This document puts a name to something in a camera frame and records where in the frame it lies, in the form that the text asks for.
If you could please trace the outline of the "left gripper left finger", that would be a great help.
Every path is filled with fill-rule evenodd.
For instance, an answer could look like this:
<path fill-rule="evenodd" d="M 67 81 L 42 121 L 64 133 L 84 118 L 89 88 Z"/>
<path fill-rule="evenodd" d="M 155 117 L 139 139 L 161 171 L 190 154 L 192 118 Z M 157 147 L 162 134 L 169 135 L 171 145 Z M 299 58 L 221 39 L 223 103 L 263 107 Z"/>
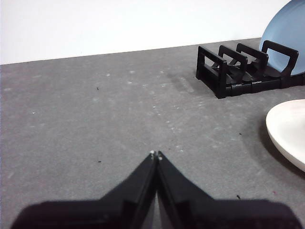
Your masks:
<path fill-rule="evenodd" d="M 156 193 L 157 155 L 96 200 L 46 201 L 24 208 L 13 229 L 142 229 L 150 227 Z"/>

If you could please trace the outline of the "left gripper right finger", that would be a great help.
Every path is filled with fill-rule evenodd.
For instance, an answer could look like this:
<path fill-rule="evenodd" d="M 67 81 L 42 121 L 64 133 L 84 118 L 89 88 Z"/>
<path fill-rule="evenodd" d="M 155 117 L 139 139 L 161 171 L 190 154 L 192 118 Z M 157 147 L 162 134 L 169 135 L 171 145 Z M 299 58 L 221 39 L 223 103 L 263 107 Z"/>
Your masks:
<path fill-rule="evenodd" d="M 159 151 L 158 201 L 165 229 L 298 229 L 285 204 L 264 199 L 214 199 Z"/>

